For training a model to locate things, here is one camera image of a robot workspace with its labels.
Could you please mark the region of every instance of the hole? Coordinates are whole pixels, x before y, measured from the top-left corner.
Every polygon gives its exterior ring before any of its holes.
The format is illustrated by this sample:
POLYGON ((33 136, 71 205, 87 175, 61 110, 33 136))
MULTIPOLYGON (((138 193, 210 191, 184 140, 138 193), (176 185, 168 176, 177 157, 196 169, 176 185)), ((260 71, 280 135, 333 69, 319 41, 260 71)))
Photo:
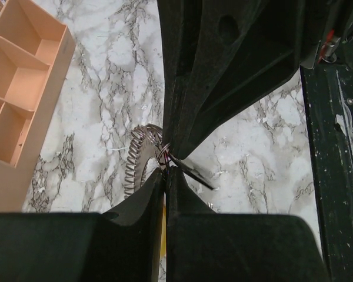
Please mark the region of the hole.
POLYGON ((103 214, 104 217, 106 217, 108 220, 112 220, 115 219, 119 216, 118 213, 114 212, 114 211, 108 211, 107 213, 103 214))
POLYGON ((340 126, 338 123, 335 123, 335 124, 334 124, 334 129, 335 129, 337 132, 342 133, 341 126, 340 126))
POLYGON ((224 44, 232 44, 239 37, 237 22, 232 16, 223 16, 219 20, 218 32, 224 44))

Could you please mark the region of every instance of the metal wire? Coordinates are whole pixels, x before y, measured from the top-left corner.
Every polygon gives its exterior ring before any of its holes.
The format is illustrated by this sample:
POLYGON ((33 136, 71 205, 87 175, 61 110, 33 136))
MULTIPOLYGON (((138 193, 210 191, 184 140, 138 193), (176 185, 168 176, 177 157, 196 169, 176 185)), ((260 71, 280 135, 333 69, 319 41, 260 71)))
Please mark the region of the metal wire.
POLYGON ((132 130, 131 136, 132 140, 129 145, 129 152, 125 166, 125 198, 132 195, 134 191, 139 189, 145 182, 147 163, 141 163, 141 154, 144 153, 145 146, 149 146, 149 142, 147 141, 150 141, 151 145, 154 147, 154 153, 150 157, 155 158, 158 167, 160 167, 166 174, 169 172, 169 162, 171 161, 168 156, 170 144, 162 147, 162 129, 159 126, 138 125, 132 130))

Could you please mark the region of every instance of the metal coil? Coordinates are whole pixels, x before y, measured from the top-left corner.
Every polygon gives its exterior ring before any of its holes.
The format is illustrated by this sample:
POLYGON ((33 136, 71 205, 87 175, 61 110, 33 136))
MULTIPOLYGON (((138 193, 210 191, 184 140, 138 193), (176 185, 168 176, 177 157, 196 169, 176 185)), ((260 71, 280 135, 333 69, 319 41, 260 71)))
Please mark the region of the metal coil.
POLYGON ((137 191, 145 182, 148 160, 155 158, 158 166, 168 169, 169 145, 162 147, 162 129, 156 125, 138 125, 131 132, 127 164, 125 166, 125 198, 137 191))

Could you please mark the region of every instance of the marble pattern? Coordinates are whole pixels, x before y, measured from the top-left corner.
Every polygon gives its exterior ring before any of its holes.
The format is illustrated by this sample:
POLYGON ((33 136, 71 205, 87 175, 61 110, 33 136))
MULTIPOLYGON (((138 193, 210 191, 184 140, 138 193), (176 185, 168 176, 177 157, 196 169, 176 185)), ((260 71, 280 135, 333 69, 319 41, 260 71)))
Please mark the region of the marble pattern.
MULTIPOLYGON (((36 0, 66 23, 76 51, 23 211, 104 212, 124 199, 130 131, 162 125, 164 77, 156 0, 36 0)), ((319 241, 297 73, 226 124, 187 160, 219 187, 191 187, 218 212, 302 217, 319 241)), ((165 281, 165 260, 160 281, 165 281)))

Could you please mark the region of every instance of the orange plastic organizer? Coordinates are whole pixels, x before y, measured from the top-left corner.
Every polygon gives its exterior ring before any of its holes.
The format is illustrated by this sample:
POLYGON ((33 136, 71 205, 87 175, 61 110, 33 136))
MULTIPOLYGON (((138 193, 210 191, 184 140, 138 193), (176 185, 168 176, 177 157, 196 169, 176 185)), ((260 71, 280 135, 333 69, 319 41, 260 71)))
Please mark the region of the orange plastic organizer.
POLYGON ((31 0, 0 0, 0 212, 20 211, 75 42, 31 0))

